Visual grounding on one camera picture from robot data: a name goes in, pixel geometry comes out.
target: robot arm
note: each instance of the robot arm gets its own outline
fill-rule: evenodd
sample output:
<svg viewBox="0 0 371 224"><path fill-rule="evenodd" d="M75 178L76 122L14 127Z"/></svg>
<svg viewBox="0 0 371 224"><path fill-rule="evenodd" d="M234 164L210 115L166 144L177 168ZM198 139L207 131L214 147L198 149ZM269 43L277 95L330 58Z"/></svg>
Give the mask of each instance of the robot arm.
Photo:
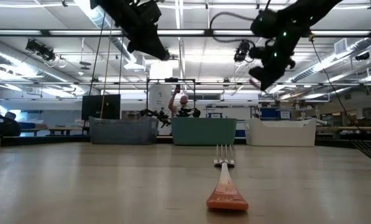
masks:
<svg viewBox="0 0 371 224"><path fill-rule="evenodd" d="M155 23L162 13L156 1L140 4L139 0L90 0L90 6L92 9L101 6L115 21L115 26L123 29L130 40L127 47L130 53L139 50L160 60L170 58L157 34Z"/></svg>
<svg viewBox="0 0 371 224"><path fill-rule="evenodd" d="M272 46L254 47L249 51L250 58L259 58L263 63L263 68L249 70L249 74L261 82L262 91L282 77L287 66L295 66L291 56L300 38L309 35L309 28L341 1L298 0L277 12L269 9L260 11L250 27L251 31L259 37L275 38Z"/></svg>

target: person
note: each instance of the person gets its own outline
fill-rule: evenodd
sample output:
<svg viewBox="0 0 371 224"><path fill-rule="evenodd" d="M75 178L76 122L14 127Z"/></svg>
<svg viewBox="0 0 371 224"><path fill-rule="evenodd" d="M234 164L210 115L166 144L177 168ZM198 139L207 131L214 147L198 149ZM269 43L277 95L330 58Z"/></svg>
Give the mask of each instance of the person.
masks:
<svg viewBox="0 0 371 224"><path fill-rule="evenodd" d="M0 134L3 136L20 136L21 127L16 121L17 115L15 113L7 112L4 115L3 122L0 122Z"/></svg>
<svg viewBox="0 0 371 224"><path fill-rule="evenodd" d="M178 109L176 106L174 106L174 99L175 99L175 96L180 93L180 89L179 88L175 88L174 89L174 93L173 93L173 96L172 98L170 99L170 101L168 102L168 109L173 113L173 114L178 114ZM180 106L185 106L187 108L189 108L187 106L187 103L188 103L188 97L186 95L183 95L181 98L180 98Z"/></svg>

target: gray bin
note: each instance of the gray bin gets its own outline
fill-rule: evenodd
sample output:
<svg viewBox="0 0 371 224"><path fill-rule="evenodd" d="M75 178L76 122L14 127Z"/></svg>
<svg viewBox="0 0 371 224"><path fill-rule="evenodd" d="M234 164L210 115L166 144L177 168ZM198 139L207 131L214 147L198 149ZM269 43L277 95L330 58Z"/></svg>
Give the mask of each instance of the gray bin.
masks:
<svg viewBox="0 0 371 224"><path fill-rule="evenodd" d="M92 144L155 144L158 120L141 117L138 120L99 119L89 117Z"/></svg>

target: television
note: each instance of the television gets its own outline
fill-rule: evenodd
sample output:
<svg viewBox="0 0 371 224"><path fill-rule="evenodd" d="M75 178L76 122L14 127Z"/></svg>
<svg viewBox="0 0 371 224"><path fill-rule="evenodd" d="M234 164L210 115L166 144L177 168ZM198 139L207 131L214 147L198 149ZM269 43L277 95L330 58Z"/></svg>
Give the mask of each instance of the television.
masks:
<svg viewBox="0 0 371 224"><path fill-rule="evenodd" d="M101 117L101 108L103 105L103 96L84 96L81 104L81 119L88 121L89 116L94 118ZM104 119L120 119L121 118L121 96L120 95L105 95Z"/></svg>

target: teal bin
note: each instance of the teal bin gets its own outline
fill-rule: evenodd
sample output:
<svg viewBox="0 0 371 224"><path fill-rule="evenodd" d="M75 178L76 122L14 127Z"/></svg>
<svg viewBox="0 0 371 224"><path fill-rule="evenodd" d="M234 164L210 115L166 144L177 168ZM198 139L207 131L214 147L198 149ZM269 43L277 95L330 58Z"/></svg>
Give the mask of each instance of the teal bin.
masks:
<svg viewBox="0 0 371 224"><path fill-rule="evenodd" d="M233 144L236 121L231 118L173 118L174 144L182 146Z"/></svg>

